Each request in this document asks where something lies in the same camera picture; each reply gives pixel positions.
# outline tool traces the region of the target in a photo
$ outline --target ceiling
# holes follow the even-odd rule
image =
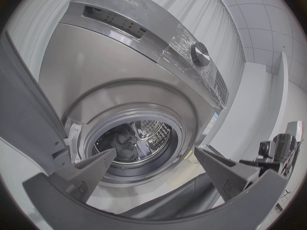
[[[246,60],[278,73],[281,52],[287,55],[289,81],[307,92],[307,40],[283,0],[222,0],[228,7],[245,49]]]

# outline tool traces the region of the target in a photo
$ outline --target front-loading washing machine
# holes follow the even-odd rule
[[[174,169],[229,95],[206,47],[151,0],[71,0],[38,83],[69,136],[71,163],[116,148],[108,186]]]

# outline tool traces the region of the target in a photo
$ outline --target plastic wrap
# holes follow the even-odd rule
[[[225,109],[228,100],[228,89],[216,65],[210,58],[207,66],[197,66],[191,56],[191,46],[198,42],[197,39],[182,23],[179,23],[176,32],[176,35],[173,36],[169,46],[161,56],[167,56],[171,59],[172,51],[175,50],[182,57],[183,64],[180,64],[180,69],[196,79],[209,92],[217,104]]]

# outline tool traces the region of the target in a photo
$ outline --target black garment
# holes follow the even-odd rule
[[[99,152],[116,148],[116,160],[118,161],[131,162],[137,158],[137,149],[134,146],[137,138],[128,124],[116,126],[104,133],[100,138],[102,141],[97,147]]]

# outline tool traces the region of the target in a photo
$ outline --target camera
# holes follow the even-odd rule
[[[274,158],[275,155],[275,142],[274,141],[263,141],[259,145],[258,155],[263,158]]]

